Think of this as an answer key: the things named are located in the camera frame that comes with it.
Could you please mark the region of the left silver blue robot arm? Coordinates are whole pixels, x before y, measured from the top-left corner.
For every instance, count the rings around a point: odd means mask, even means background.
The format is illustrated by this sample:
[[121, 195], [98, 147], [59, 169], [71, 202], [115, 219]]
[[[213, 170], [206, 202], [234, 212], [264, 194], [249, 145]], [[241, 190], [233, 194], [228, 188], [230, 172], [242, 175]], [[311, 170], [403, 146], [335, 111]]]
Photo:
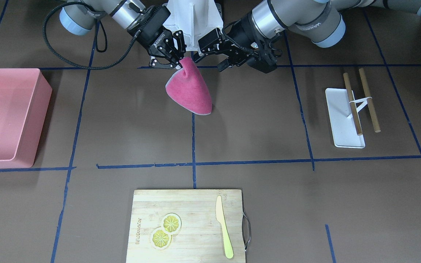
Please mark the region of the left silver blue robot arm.
[[270, 73], [282, 54], [273, 43], [283, 31], [303, 35], [318, 47], [332, 47], [346, 32], [341, 11], [370, 5], [421, 16], [421, 0], [263, 0], [241, 19], [200, 38], [192, 59], [198, 63], [205, 56], [224, 54], [219, 71], [247, 64]]

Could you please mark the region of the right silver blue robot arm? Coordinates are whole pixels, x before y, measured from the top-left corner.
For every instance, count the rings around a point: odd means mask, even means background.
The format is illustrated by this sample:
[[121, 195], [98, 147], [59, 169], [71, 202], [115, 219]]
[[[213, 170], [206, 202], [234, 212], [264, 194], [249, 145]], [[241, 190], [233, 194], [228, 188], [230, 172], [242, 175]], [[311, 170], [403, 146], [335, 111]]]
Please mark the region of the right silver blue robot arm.
[[163, 5], [146, 7], [140, 0], [68, 0], [60, 8], [60, 22], [75, 35], [85, 35], [102, 20], [110, 16], [147, 50], [150, 66], [179, 69], [186, 44], [181, 30], [165, 28], [171, 15]]

